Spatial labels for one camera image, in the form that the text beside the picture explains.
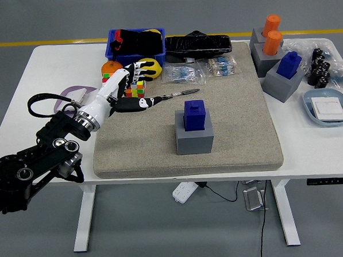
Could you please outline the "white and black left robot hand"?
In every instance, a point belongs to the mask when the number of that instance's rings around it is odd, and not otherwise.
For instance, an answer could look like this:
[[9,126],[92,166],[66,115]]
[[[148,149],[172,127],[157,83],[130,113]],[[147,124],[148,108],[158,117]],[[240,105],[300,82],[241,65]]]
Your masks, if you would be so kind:
[[98,129],[105,118],[114,113],[114,105],[122,98],[124,92],[138,80],[150,81],[157,73],[155,63],[152,59],[138,61],[116,72],[102,84],[101,89],[93,101],[81,107],[78,115],[89,120],[94,128]]

